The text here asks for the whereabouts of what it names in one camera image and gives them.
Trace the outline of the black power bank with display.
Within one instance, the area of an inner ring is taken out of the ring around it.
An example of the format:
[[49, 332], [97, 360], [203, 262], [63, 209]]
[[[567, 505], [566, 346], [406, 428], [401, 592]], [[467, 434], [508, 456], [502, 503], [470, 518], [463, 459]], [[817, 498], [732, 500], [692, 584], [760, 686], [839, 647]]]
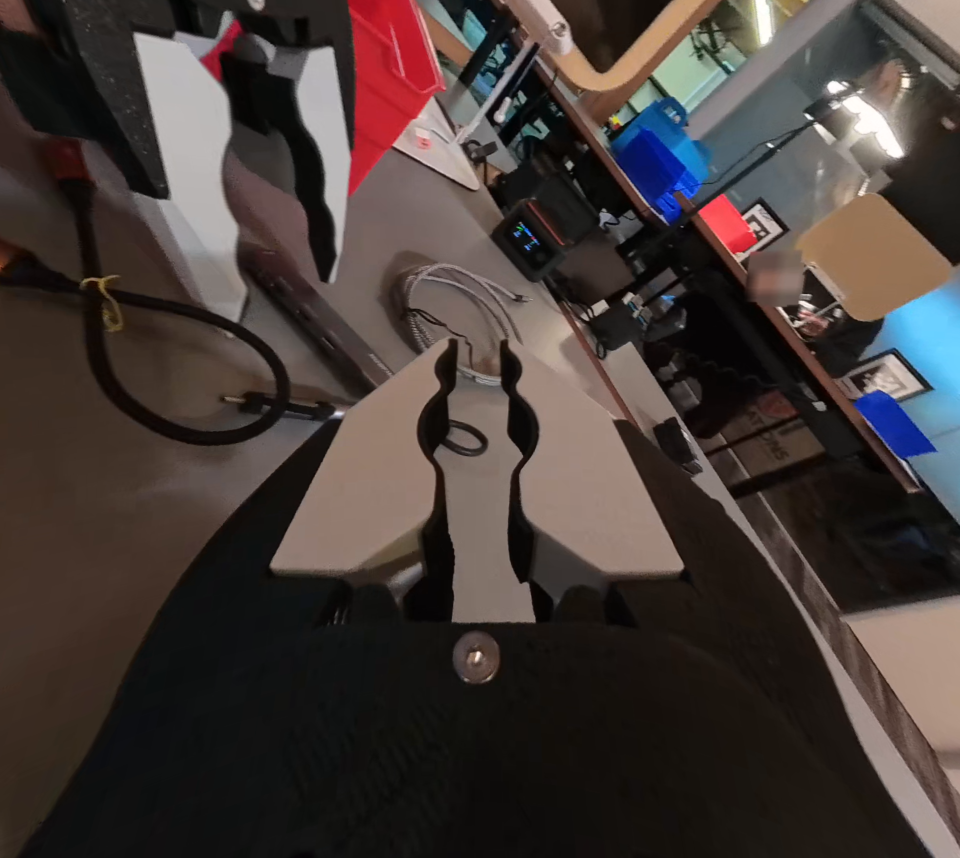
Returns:
[[572, 245], [532, 198], [515, 203], [490, 234], [493, 244], [529, 282], [538, 284], [556, 271]]

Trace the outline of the red box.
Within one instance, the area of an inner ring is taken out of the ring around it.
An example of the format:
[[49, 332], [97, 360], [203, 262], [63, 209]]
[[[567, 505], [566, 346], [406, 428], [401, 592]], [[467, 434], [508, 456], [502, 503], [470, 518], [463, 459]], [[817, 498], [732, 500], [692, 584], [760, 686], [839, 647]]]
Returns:
[[759, 241], [756, 232], [724, 193], [702, 204], [698, 217], [731, 254], [744, 255]]

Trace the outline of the blue storage bin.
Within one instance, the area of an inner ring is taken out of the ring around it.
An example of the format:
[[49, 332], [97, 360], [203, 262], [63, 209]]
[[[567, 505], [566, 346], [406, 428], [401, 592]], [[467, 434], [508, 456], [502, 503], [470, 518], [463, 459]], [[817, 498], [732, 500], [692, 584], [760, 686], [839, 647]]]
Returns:
[[682, 207], [677, 195], [691, 200], [710, 175], [711, 153], [687, 132], [686, 109], [672, 96], [647, 106], [610, 142], [618, 167], [667, 225]]

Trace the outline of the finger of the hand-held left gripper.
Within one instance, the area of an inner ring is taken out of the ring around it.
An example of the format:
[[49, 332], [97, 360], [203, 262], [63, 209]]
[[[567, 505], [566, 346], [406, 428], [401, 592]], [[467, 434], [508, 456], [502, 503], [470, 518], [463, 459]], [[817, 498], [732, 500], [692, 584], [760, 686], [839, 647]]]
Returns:
[[233, 119], [277, 152], [277, 185], [299, 203], [317, 278], [335, 281], [350, 195], [352, 139], [333, 48], [286, 48], [243, 36], [223, 54]]
[[248, 287], [222, 174], [233, 134], [228, 97], [183, 42], [133, 39], [167, 185], [160, 198], [134, 201], [191, 299], [237, 323]]

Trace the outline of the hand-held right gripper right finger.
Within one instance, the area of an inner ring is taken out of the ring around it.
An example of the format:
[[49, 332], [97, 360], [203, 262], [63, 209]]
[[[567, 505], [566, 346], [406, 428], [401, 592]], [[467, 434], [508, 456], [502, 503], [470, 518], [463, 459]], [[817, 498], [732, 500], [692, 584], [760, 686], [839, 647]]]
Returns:
[[606, 408], [509, 340], [500, 380], [520, 454], [508, 505], [517, 579], [542, 592], [605, 592], [678, 577], [685, 565]]

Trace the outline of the small black device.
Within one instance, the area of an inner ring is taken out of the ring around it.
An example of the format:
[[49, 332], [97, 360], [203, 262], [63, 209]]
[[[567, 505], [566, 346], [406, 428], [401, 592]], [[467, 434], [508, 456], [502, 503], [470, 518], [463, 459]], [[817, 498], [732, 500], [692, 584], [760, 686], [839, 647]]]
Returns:
[[702, 474], [703, 466], [698, 457], [694, 439], [678, 417], [671, 417], [655, 424], [652, 432], [657, 446], [678, 467], [686, 471], [690, 477]]

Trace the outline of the red plastic bin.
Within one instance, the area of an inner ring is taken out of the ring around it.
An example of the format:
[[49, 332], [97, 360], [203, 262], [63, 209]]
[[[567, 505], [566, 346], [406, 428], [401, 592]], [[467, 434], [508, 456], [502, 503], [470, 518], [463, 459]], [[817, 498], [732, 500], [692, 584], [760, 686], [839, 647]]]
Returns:
[[443, 89], [439, 64], [415, 0], [346, 0], [353, 41], [354, 144], [333, 164], [342, 208], [388, 147]]

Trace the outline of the framed printed tag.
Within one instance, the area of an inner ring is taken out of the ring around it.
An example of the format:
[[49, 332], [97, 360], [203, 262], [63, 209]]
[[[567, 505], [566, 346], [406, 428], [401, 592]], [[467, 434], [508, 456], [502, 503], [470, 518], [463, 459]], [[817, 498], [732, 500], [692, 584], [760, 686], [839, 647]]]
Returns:
[[897, 349], [859, 361], [835, 383], [851, 401], [879, 391], [903, 403], [933, 390], [927, 379]]
[[769, 247], [789, 232], [789, 228], [762, 198], [752, 203], [741, 217], [754, 237], [753, 243], [738, 252], [739, 259], [746, 259], [751, 254]]

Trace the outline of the grey usb hub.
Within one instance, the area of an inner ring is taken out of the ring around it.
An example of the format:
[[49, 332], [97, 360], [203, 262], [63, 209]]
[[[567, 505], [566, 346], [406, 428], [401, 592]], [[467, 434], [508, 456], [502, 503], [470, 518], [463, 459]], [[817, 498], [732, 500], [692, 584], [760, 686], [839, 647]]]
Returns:
[[282, 253], [245, 242], [238, 260], [343, 385], [369, 394], [390, 380], [384, 360]]

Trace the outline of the tan chair back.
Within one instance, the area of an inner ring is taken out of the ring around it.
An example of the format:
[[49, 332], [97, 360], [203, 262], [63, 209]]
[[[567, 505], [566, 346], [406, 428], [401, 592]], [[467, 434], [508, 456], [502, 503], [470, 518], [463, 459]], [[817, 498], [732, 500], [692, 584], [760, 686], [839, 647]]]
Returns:
[[858, 196], [797, 240], [801, 259], [854, 320], [880, 320], [941, 288], [954, 266], [885, 198]]

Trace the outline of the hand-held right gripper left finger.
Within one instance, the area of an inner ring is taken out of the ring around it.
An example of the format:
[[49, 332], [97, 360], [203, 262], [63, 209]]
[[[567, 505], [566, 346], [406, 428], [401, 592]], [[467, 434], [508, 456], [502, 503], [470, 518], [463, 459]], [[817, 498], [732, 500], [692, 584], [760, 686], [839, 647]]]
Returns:
[[446, 482], [458, 343], [439, 341], [350, 408], [270, 562], [278, 576], [394, 579], [452, 569]]

